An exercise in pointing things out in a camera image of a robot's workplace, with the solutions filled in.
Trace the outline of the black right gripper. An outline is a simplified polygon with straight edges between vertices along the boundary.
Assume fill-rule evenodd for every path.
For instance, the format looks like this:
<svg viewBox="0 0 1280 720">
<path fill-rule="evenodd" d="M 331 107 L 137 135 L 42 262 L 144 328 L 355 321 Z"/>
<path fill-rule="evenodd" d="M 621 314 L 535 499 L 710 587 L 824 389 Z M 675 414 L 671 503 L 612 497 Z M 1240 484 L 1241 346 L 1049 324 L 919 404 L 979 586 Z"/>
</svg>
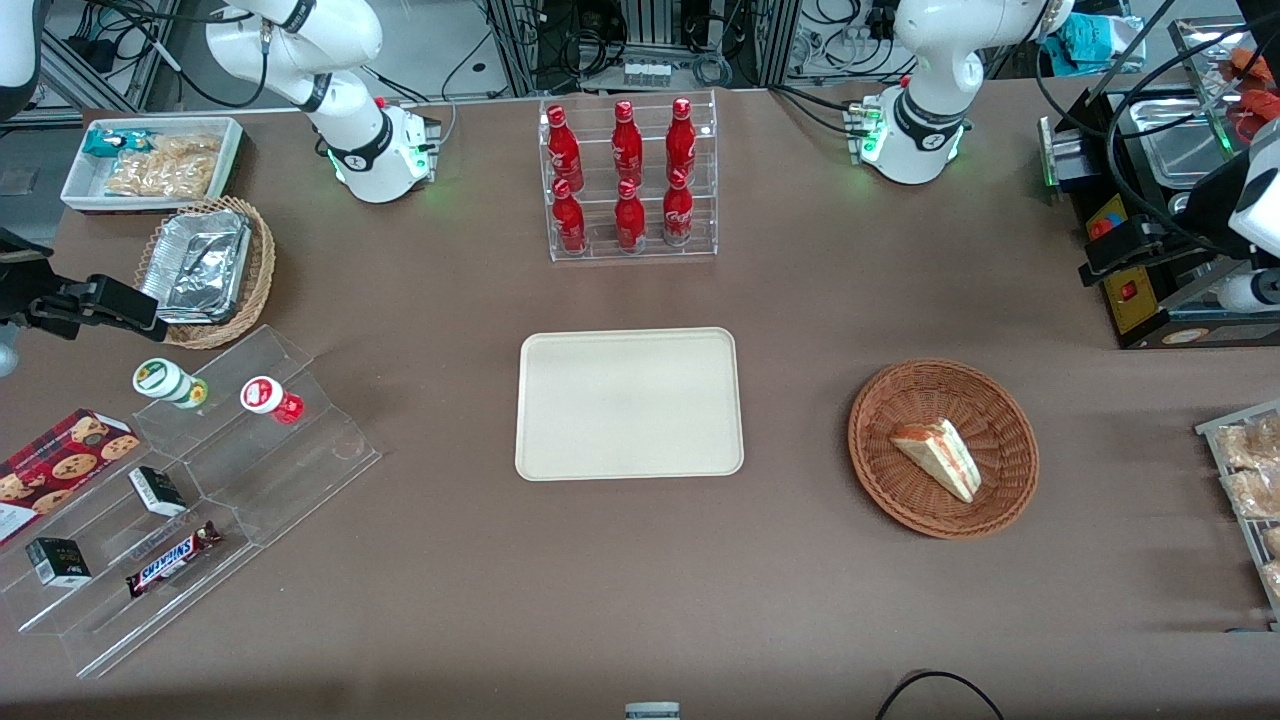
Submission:
<svg viewBox="0 0 1280 720">
<path fill-rule="evenodd" d="M 159 302 L 115 278 L 93 274 L 81 297 L 68 290 L 74 281 L 59 275 L 50 264 L 52 250 L 1 229 L 1 320 L 4 324 L 44 331 L 68 341 L 82 325 L 108 325 L 152 342 L 166 338 L 168 324 Z"/>
</svg>

